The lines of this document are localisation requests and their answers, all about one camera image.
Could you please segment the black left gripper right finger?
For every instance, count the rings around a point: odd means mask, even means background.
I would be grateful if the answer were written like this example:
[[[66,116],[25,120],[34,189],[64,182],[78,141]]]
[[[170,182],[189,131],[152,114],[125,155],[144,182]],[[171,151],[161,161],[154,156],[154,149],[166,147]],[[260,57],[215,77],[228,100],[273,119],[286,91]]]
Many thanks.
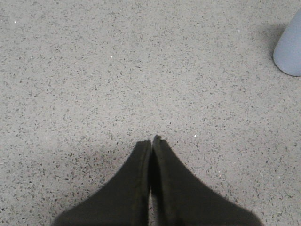
[[[195,177],[155,136],[150,181],[160,226],[259,226],[252,212],[226,200]]]

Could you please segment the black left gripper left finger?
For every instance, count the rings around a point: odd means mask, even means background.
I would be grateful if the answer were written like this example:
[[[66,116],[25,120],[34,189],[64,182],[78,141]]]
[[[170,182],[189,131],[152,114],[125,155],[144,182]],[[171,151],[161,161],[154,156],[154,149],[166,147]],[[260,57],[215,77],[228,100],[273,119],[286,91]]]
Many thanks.
[[[54,226],[146,226],[149,213],[151,142],[136,143],[131,155],[97,193],[62,213]]]

